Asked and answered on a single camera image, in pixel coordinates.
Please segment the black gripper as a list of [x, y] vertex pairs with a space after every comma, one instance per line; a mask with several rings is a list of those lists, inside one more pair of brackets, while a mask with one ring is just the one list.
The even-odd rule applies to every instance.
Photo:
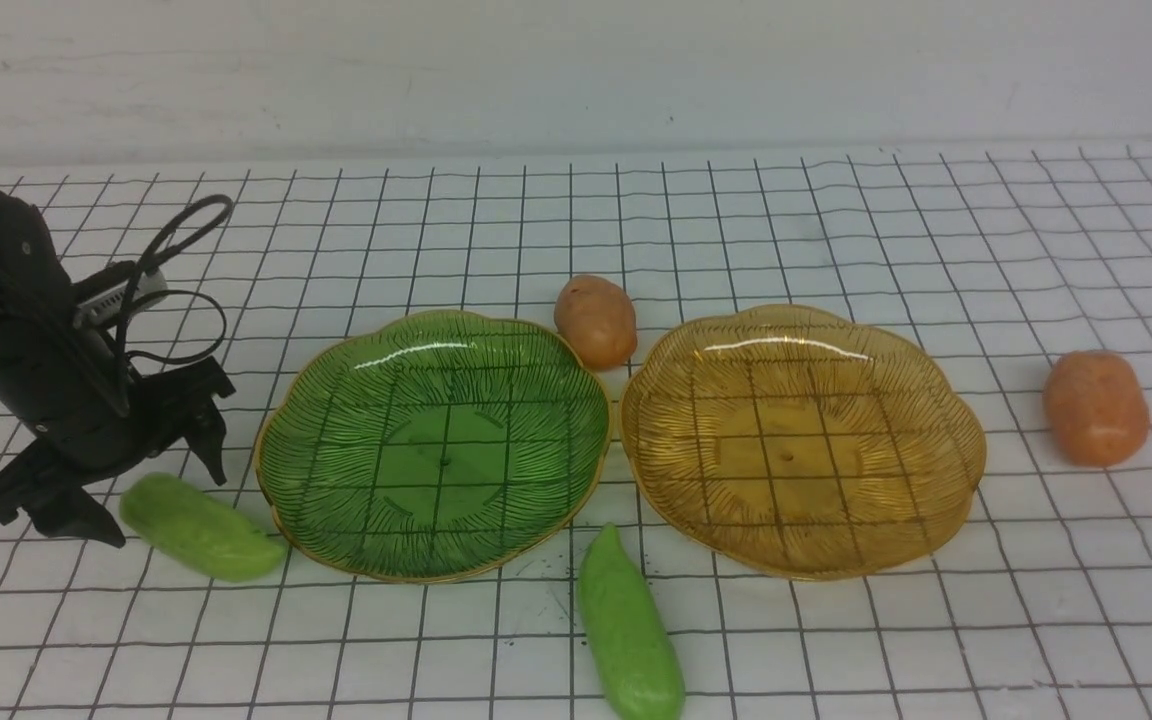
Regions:
[[81, 539], [120, 548], [119, 521], [88, 486], [119, 477], [184, 442], [215, 486], [223, 468], [227, 424], [219, 397], [234, 386], [211, 348], [168, 357], [143, 374], [128, 346], [132, 291], [145, 270], [183, 250], [172, 243], [205, 209], [218, 215], [189, 234], [185, 245], [214, 232], [234, 209], [215, 194], [195, 200], [165, 223], [138, 256], [118, 323], [111, 329], [74, 328], [73, 279], [59, 260], [41, 211], [0, 190], [0, 404], [32, 433], [32, 442], [0, 470], [0, 524], [24, 514], [46, 538]]

